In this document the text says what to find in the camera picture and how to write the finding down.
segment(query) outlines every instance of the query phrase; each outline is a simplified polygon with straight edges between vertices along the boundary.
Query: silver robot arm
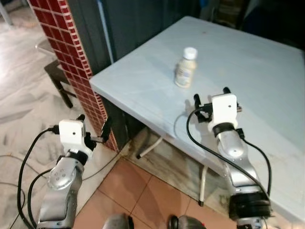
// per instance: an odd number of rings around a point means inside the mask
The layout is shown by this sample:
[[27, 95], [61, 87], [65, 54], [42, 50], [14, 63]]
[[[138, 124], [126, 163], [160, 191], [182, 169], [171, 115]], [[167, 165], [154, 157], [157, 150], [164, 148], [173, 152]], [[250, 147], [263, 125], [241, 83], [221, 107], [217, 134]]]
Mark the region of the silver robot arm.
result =
[[62, 120], [59, 135], [65, 156], [58, 159], [48, 177], [47, 193], [43, 199], [37, 228], [72, 228], [76, 215], [77, 194], [82, 183], [84, 165], [92, 158], [96, 142], [105, 142], [110, 133], [111, 119], [101, 137], [91, 137], [85, 131], [84, 115], [77, 120]]
[[[195, 107], [199, 108], [199, 96], [196, 94], [194, 99]], [[248, 159], [247, 146], [240, 138], [242, 129], [236, 129], [237, 112], [241, 111], [236, 96], [224, 88], [224, 94], [213, 96], [212, 102], [202, 108], [208, 117], [200, 112], [195, 114], [199, 122], [209, 122], [208, 130], [216, 138], [218, 152], [259, 181]], [[262, 220], [271, 216], [269, 198], [254, 181], [235, 167], [224, 163], [224, 173], [231, 196], [229, 217], [236, 221], [238, 229], [262, 229]]]

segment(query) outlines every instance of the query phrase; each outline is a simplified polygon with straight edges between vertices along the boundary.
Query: terracotta floor tile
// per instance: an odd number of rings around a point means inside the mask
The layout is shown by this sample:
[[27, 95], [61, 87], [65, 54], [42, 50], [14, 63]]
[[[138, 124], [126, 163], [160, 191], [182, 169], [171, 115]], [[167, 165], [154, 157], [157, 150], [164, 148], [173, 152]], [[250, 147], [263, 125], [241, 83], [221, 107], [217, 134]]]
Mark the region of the terracotta floor tile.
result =
[[132, 211], [150, 177], [148, 172], [121, 159], [98, 189], [125, 209]]
[[77, 215], [73, 229], [101, 229], [106, 219], [116, 213], [129, 214], [123, 207], [96, 190]]
[[197, 201], [193, 199], [191, 199], [190, 205], [187, 208], [186, 215], [200, 220], [205, 224], [207, 229], [236, 229], [234, 221], [207, 206], [200, 207]]
[[141, 220], [136, 218], [134, 215], [131, 215], [131, 217], [133, 219], [134, 229], [151, 229], [145, 223], [143, 223]]
[[184, 214], [189, 201], [184, 193], [152, 177], [132, 214], [152, 229], [166, 229], [169, 216]]

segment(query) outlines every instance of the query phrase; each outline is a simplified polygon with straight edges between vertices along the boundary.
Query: light blue table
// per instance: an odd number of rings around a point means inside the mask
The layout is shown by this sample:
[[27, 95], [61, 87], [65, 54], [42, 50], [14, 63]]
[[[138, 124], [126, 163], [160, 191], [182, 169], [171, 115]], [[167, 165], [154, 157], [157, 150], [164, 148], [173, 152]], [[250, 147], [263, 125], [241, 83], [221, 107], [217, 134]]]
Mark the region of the light blue table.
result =
[[[174, 68], [184, 47], [198, 49], [192, 86], [174, 84]], [[228, 86], [243, 107], [239, 127], [261, 147], [273, 170], [273, 208], [291, 221], [305, 221], [305, 61], [296, 48], [185, 17], [91, 79], [93, 89], [131, 114], [175, 147], [222, 174], [213, 156], [186, 134], [193, 95], [202, 103]], [[215, 148], [206, 124], [194, 118], [191, 132]], [[249, 157], [263, 185], [264, 159]]]

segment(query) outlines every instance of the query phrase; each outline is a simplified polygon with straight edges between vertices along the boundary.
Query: red tiled pillar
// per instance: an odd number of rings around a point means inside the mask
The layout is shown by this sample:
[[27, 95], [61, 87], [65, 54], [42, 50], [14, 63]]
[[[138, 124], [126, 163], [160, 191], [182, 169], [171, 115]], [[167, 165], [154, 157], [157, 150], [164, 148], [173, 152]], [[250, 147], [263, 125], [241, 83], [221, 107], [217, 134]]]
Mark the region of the red tiled pillar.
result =
[[[73, 21], [67, 0], [30, 0], [43, 31], [64, 69], [65, 75], [85, 110], [95, 132], [99, 135], [107, 113], [89, 80], [92, 70]], [[111, 132], [107, 147], [118, 151]]]

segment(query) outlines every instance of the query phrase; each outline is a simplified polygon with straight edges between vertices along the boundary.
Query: plastic bottle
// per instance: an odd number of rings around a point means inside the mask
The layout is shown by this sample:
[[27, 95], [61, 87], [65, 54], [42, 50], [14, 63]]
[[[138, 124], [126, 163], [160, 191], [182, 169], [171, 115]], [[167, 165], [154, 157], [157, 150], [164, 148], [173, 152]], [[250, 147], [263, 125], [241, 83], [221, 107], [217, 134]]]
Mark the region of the plastic bottle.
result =
[[183, 58], [179, 61], [176, 68], [175, 83], [179, 87], [188, 88], [191, 85], [193, 74], [196, 69], [196, 57], [198, 51], [195, 48], [187, 47], [184, 49]]

